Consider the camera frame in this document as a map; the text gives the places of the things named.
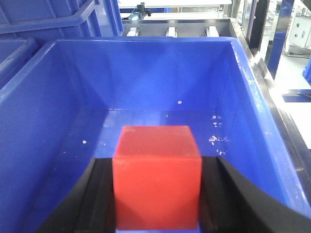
bin rim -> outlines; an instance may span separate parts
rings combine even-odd
[[[23,41],[14,52],[12,52],[4,61],[0,63],[0,77],[6,77],[12,70],[14,70],[22,61],[31,55],[37,48],[37,43],[33,38],[4,38],[0,41]]]
[[[94,11],[96,5],[100,4],[101,1],[103,0],[87,0],[81,8],[71,16],[0,24],[0,34],[77,26],[87,20],[89,15]]]

black cable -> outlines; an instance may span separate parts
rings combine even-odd
[[[282,54],[283,54],[283,55],[285,55],[285,56],[287,56],[287,57],[310,59],[309,57],[289,56],[288,54],[295,54],[295,55],[304,55],[304,54],[303,54],[303,53],[302,53],[302,54],[293,53],[293,52],[286,53],[286,52],[285,52],[285,48],[286,48],[286,39],[287,39],[287,36],[285,37],[284,44],[283,44],[283,49],[282,49]]]
[[[289,55],[285,55],[285,56],[287,56],[287,57],[295,57],[295,58],[305,58],[305,59],[310,59],[309,57],[300,57],[300,56],[289,56]]]
[[[290,52],[290,55],[294,54],[294,55],[311,55],[311,53],[294,53],[294,52]]]

red cube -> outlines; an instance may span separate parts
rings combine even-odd
[[[188,126],[125,126],[112,163],[117,229],[197,229],[202,158]]]

blue storage crate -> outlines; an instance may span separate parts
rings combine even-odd
[[[0,39],[0,90],[26,64],[37,48],[34,39]]]
[[[115,0],[1,0],[0,37],[33,37],[43,46],[65,36],[121,35]]]
[[[308,64],[304,68],[304,70],[302,72],[302,76],[311,85],[311,58],[309,59]]]
[[[263,191],[311,217],[234,38],[58,40],[0,96],[0,232],[38,227],[92,157],[113,156],[124,125],[189,125],[202,156],[223,156]]]

white floor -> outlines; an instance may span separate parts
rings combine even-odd
[[[308,59],[281,55],[276,72],[275,85],[280,89],[311,89],[302,76]]]
[[[287,89],[311,89],[302,76],[308,61],[305,58],[281,55],[275,79],[276,88],[280,89],[280,93],[284,93],[283,90]],[[311,149],[311,102],[286,103],[285,108],[295,121],[307,147]]]

